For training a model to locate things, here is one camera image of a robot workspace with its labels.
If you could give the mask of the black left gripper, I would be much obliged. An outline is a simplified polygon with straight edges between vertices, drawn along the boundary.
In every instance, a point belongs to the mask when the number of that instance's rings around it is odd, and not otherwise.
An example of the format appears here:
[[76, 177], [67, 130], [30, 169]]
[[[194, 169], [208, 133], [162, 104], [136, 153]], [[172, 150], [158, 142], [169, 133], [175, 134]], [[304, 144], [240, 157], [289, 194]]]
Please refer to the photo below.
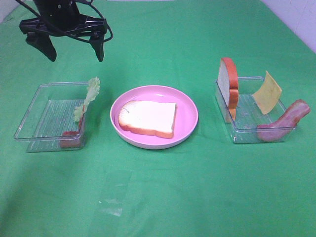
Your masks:
[[[90, 6], [99, 17], [81, 14], [77, 7], [78, 2]], [[22, 33], [27, 34], [26, 43], [39, 50], [50, 61], [56, 60], [57, 52], [48, 35], [90, 37], [89, 43], [98, 61], [103, 61], [105, 34], [109, 26], [91, 0], [35, 0], [37, 11], [22, 1], [18, 3], [36, 16], [22, 20], [19, 24]]]

